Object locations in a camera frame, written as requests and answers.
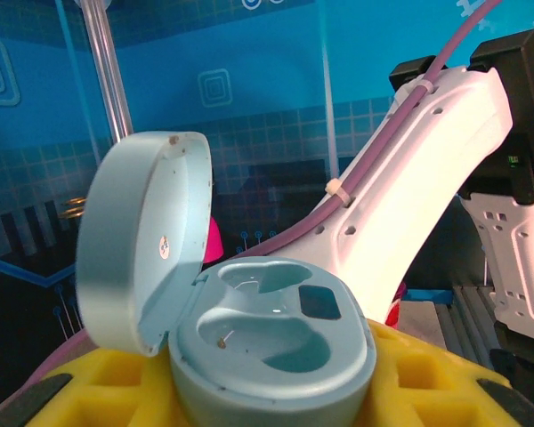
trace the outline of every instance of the blue tiled wall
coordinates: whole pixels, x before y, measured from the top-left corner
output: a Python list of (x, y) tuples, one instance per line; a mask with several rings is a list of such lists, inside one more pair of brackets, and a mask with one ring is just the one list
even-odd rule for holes
[[(338, 157), (355, 156), (368, 142), (391, 106), (391, 98), (336, 104), (335, 128)], [(292, 162), (322, 160), (329, 178), (327, 121), (324, 106), (281, 111), (251, 117), (185, 125), (178, 130), (202, 132), (209, 140), (216, 191), (214, 215), (230, 234), (260, 230), (264, 236), (287, 223), (277, 190), (260, 165), (279, 167), (278, 177), (292, 185), (297, 171)], [(301, 171), (316, 173), (320, 171)], [(320, 197), (324, 186), (316, 186)]]
[[(262, 0), (250, 11), (242, 0), (115, 0), (107, 14), (115, 45), (123, 47), (314, 1)], [(62, 2), (76, 48), (89, 50), (80, 9), (74, 0)], [(0, 37), (65, 47), (54, 0), (0, 0)]]
[(115, 44), (124, 46), (279, 12), (314, 1), (283, 0), (275, 4), (262, 0), (250, 11), (242, 0), (124, 0), (110, 6), (108, 15)]
[[(339, 157), (353, 157), (364, 147), (391, 101), (379, 98), (334, 106)], [(280, 179), (293, 180), (297, 171), (289, 168), (289, 163), (321, 160), (321, 170), (305, 168), (299, 173), (303, 177), (317, 173), (329, 177), (324, 106), (185, 125), (177, 130), (199, 131), (208, 138), (217, 192), (214, 216), (233, 235), (243, 230), (260, 230), (264, 236), (272, 230), (281, 232), (280, 224), (288, 223), (288, 216), (293, 214), (280, 208), (278, 190), (262, 175), (261, 165), (276, 165)], [(109, 142), (102, 141), (101, 145), (103, 155)], [(94, 171), (89, 141), (0, 151), (0, 214), (12, 212), (22, 225), (23, 208), (37, 206), (51, 241), (52, 231), (40, 203), (55, 200), (60, 204), (84, 196)], [(320, 184), (315, 190), (324, 195)], [(27, 253), (32, 253), (35, 248), (27, 225), (22, 225), (21, 236)], [(0, 255), (8, 252), (0, 223)]]
[[(63, 0), (72, 36), (85, 47), (85, 26), (73, 0)], [(0, 38), (65, 47), (55, 0), (0, 0)]]
[[(107, 151), (109, 143), (102, 147)], [(86, 194), (96, 170), (89, 141), (46, 145), (0, 151), (0, 215), (12, 213), (20, 230), (27, 254), (35, 252), (23, 209), (34, 206), (48, 245), (53, 231), (47, 220), (44, 202), (53, 200), (62, 212), (61, 203)], [(11, 248), (0, 222), (0, 255)]]

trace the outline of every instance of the yellow foam tray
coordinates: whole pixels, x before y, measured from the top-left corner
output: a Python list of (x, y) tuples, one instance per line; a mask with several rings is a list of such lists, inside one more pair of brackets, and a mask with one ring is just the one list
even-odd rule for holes
[[(501, 375), (370, 322), (378, 360), (355, 427), (512, 427), (477, 384)], [(74, 378), (28, 427), (190, 427), (176, 398), (167, 350), (152, 359), (98, 349), (48, 376)]]

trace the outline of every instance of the blue pin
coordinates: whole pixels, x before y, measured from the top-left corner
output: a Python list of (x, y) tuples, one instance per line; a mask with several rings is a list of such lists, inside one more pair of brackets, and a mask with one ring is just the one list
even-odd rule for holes
[(73, 309), (73, 314), (75, 314), (75, 318), (77, 319), (77, 323), (79, 324), (79, 329), (83, 329), (81, 319), (79, 318), (79, 313), (77, 312), (77, 300), (75, 299), (75, 296), (70, 296), (68, 298), (68, 304), (69, 307)]
[(63, 321), (61, 320), (61, 307), (59, 307), (59, 306), (53, 307), (53, 315), (60, 322), (61, 330), (63, 331), (63, 336), (65, 336), (65, 341), (67, 341), (68, 340), (68, 333), (65, 332), (65, 326), (63, 325)]
[(65, 310), (65, 315), (68, 317), (69, 326), (71, 326), (71, 332), (74, 334), (75, 328), (73, 327), (73, 323), (71, 323), (71, 317), (69, 316), (68, 306), (65, 304), (65, 300), (63, 299), (63, 285), (61, 283), (58, 283), (53, 290), (55, 291), (57, 295), (60, 296), (61, 305), (63, 305), (63, 309)]
[(246, 231), (241, 231), (240, 236), (241, 238), (243, 238), (243, 247), (245, 248), (245, 250), (247, 250), (247, 238), (249, 237), (249, 235)]

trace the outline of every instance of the white robotic arm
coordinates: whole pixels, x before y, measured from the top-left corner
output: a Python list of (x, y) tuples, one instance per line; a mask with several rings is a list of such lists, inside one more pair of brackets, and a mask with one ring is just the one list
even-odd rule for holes
[[(341, 180), (420, 84), (430, 59), (394, 70), (395, 102)], [(334, 273), (369, 318), (384, 322), (409, 265), (458, 193), (485, 247), (498, 339), (534, 363), (534, 30), (485, 42), (468, 68), (443, 70), (392, 139), (349, 206), (276, 254)]]
[[(416, 84), (418, 79), (397, 91), (384, 121)], [(397, 287), (450, 200), (512, 127), (495, 69), (445, 69), (436, 84), (352, 194), (350, 206), (275, 253), (334, 273), (350, 287), (365, 315), (379, 322), (385, 321)]]

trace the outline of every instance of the purple cable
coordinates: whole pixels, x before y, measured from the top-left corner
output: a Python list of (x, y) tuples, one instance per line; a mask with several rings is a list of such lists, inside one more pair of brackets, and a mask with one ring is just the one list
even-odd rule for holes
[[(471, 16), (461, 25), (455, 35), (443, 47), (440, 54), (435, 58), (429, 69), (424, 75), (424, 79), (432, 83), (435, 82), (443, 65), (445, 65), (453, 52), (461, 44), (463, 39), (469, 34), (477, 24), (484, 19), (490, 11), (498, 6), (502, 0), (486, 0)], [(411, 113), (417, 103), (425, 96), (427, 90), (423, 86), (416, 87), (408, 98), (402, 102), (390, 120), (384, 125), (382, 131), (376, 136), (372, 145), (361, 157), (356, 166), (353, 167), (342, 184), (347, 193), (351, 193), (364, 179), (370, 168), (376, 164), (376, 160), (388, 148), (390, 139), (395, 132), (401, 127), (405, 119)], [(247, 249), (245, 252), (234, 256), (240, 258), (244, 256), (261, 256), (271, 254), (281, 247), (284, 247), (295, 240), (298, 240), (309, 231), (313, 230), (323, 221), (325, 221), (334, 211), (339, 209), (343, 204), (340, 197), (333, 196), (323, 203), (314, 212), (303, 218), (293, 227), (282, 233), (263, 241), (260, 245)], [(69, 338), (62, 346), (42, 363), (39, 368), (29, 377), (28, 381), (16, 391), (15, 394), (27, 389), (30, 385), (37, 383), (46, 373), (53, 370), (53, 367), (60, 364), (60, 360), (67, 356), (71, 349), (88, 338), (87, 332), (82, 330)]]

